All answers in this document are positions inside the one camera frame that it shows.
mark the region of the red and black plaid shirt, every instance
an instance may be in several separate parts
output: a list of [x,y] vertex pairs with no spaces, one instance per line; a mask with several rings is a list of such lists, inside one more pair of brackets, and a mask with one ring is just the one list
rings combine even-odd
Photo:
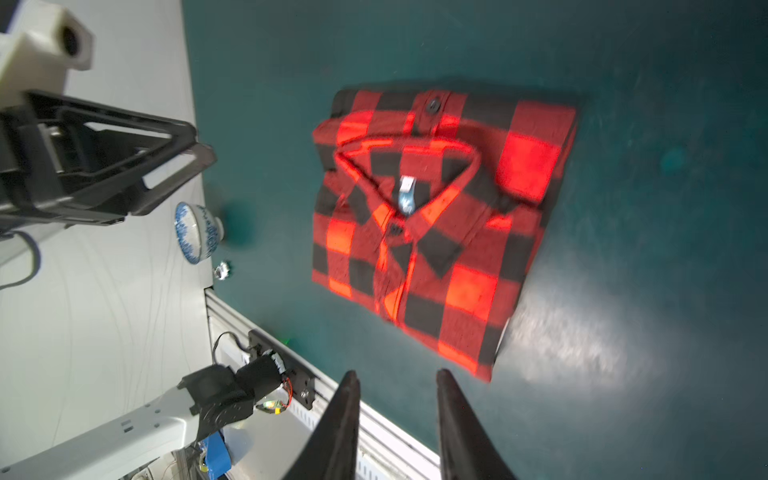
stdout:
[[573,108],[532,101],[339,92],[314,131],[313,280],[490,381],[574,130]]

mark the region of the dark green tabletop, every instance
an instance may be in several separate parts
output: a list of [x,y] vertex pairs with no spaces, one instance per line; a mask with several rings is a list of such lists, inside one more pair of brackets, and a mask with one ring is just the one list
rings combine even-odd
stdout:
[[234,308],[436,447],[436,354],[310,281],[340,88],[419,81],[582,102],[561,197],[484,384],[525,480],[768,478],[768,30],[759,2],[186,0],[207,202]]

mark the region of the shirt button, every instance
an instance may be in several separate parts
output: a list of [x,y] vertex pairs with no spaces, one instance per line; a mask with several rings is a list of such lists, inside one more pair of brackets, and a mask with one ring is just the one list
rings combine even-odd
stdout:
[[440,110],[440,99],[435,97],[427,104],[427,113],[430,115],[436,114]]

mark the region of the shirt collar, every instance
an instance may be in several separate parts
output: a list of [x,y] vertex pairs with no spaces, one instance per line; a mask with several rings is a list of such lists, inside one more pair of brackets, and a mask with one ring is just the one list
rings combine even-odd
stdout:
[[[416,169],[419,162],[441,162],[444,166],[443,160],[447,157],[453,164],[466,164],[466,167],[458,170],[455,178],[427,204],[405,217],[389,198],[384,198],[372,180],[372,152],[399,154],[401,163],[417,163],[406,168],[401,165],[401,171]],[[338,146],[334,163],[341,173],[342,195],[357,223],[363,226],[359,232],[375,240],[366,243],[376,248],[381,239],[387,241],[391,227],[404,227],[404,234],[417,246],[437,277],[450,270],[500,200],[493,179],[481,166],[480,153],[460,141],[428,137],[364,138]]]

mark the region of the blue and white bowl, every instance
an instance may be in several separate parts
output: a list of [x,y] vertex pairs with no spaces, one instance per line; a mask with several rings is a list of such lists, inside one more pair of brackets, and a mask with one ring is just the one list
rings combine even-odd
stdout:
[[178,204],[175,225],[181,253],[193,265],[210,257],[224,238],[221,220],[209,214],[202,205]]

